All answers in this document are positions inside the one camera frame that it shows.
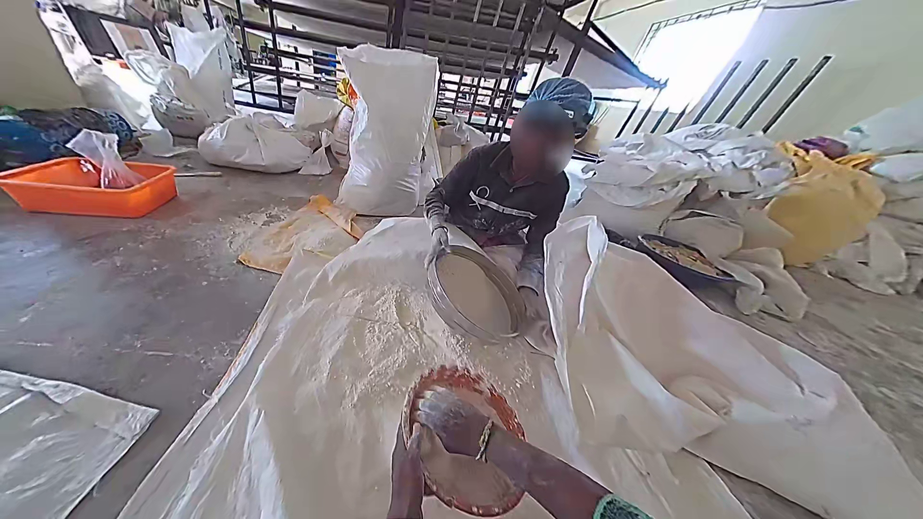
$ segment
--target orange plastic tub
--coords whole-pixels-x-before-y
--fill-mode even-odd
[[[65,157],[0,174],[0,187],[26,211],[121,218],[144,216],[176,196],[176,168],[126,165],[147,180],[128,189],[103,189],[98,187],[100,175],[90,161]]]

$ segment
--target bangle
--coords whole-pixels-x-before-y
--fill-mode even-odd
[[[490,432],[493,430],[494,421],[487,420],[484,431],[481,432],[481,439],[477,441],[477,455],[474,457],[477,461],[487,463],[487,442],[490,441]]]

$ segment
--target round sieve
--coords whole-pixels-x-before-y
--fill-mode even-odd
[[[461,256],[478,267],[484,272],[487,279],[494,284],[500,295],[503,297],[509,311],[509,333],[495,333],[478,326],[475,322],[469,320],[462,314],[455,305],[452,304],[449,296],[439,280],[438,264],[449,255]],[[509,279],[496,263],[491,261],[487,256],[468,247],[452,245],[449,247],[449,254],[443,255],[433,261],[426,271],[426,278],[429,281],[429,294],[433,302],[436,313],[449,325],[455,332],[468,335],[488,343],[498,343],[505,338],[519,335],[520,327],[525,320],[525,302],[516,285]]]

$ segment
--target dark jacket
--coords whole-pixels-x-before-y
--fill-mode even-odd
[[[522,243],[528,228],[517,284],[540,292],[545,236],[564,209],[568,179],[560,172],[513,185],[511,177],[508,142],[475,148],[426,196],[426,218],[457,225],[482,247]]]

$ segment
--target green sleeve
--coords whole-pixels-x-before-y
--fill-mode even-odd
[[[596,504],[593,519],[652,519],[637,506],[625,501],[616,494],[609,494]]]

